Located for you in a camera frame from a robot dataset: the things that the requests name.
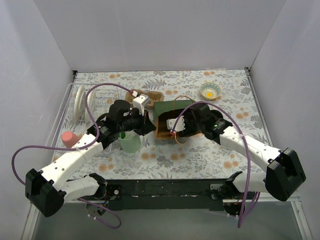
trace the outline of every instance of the light green container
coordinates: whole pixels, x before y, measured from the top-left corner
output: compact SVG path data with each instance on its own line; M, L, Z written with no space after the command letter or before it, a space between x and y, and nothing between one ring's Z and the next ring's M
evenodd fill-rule
M134 131L121 132L118 141L122 150L128 154L135 153L141 146L140 136Z

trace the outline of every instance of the wire dish rack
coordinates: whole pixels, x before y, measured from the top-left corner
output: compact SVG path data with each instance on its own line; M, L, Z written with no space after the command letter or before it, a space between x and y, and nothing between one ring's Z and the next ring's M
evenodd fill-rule
M85 88L85 94L88 90L96 84L85 83L70 83L65 91L64 98L62 100L59 113L55 119L56 131L54 133L53 141L56 142L55 146L58 148L65 148L62 142L61 135L66 131L71 131L78 136L82 136L87 132L87 129L93 125L92 120L85 122L85 111L82 112L78 121L74 122L73 112L76 100L76 95L80 85ZM95 89L94 109L92 115L94 119L97 119L100 115L109 112L110 106L121 98L122 89L115 86L100 86ZM113 143L110 144L103 152L97 154L92 160L106 158L113 150ZM61 157L65 151L54 151L52 161Z

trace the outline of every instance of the metal frame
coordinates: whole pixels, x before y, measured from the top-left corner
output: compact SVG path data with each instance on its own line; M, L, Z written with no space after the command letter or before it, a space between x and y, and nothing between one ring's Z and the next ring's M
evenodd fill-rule
M253 81L250 76L250 69L245 68L246 76L249 80L249 85L252 90L252 94L257 105L259 114L262 118L263 127L266 132L267 140L270 146L273 146L273 143L270 138L270 134L261 110L255 88L253 86ZM66 102L62 102L59 108L60 110L65 107ZM48 141L46 144L51 142L51 145L54 145L57 141L55 136L55 129L59 126L57 122L60 116L56 117L54 121L52 130L50 132ZM110 201L109 208L111 210L122 210L122 209L139 209L141 205L144 205L145 209L148 209L148 206L157 205L157 209L210 209L213 211L223 210L222 203L232 203L237 202L236 199L211 199L210 198L210 184L222 184L226 179L134 179L134 180L108 180L109 187L119 187L119 198L120 201L114 200ZM277 202L268 193L261 193L260 202ZM298 194L292 195L288 201L291 202L292 209L295 214L295 218L301 232L303 239L312 239L306 218L304 216L303 210L301 208L301 200ZM81 203L78 200L70 201L69 203ZM31 205L29 215L26 221L24 232L22 235L23 240L32 239L34 229L36 226L39 210Z

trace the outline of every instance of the white wall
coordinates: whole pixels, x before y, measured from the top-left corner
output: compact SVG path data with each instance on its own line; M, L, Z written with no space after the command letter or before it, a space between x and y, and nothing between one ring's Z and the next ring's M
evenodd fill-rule
M30 203L11 170L16 149L45 144L72 71L33 0L0 0L0 239L22 236ZM17 157L25 179L50 162L52 152Z
M306 174L302 207L320 239L320 1L287 0L252 79L275 146L297 151Z
M243 69L285 0L34 0L80 72Z

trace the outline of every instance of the floral pattern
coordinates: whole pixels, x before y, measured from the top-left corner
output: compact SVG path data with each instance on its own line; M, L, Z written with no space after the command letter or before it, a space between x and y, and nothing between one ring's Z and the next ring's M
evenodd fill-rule
M84 72L75 78L75 83L116 83L145 92L160 91L165 101L180 95L203 101L200 86L208 81L222 88L220 97L213 103L231 114L244 134L268 143L244 70ZM124 99L125 94L122 91L119 97ZM153 120L153 111L149 112ZM246 157L206 139L201 133L190 137L185 145L176 144L174 139L155 139L152 132L140 139L141 147L136 153L125 153L116 141L111 154L101 153L91 158L72 177L98 173L106 179L228 178L236 171L247 169ZM251 164L251 171L261 169Z

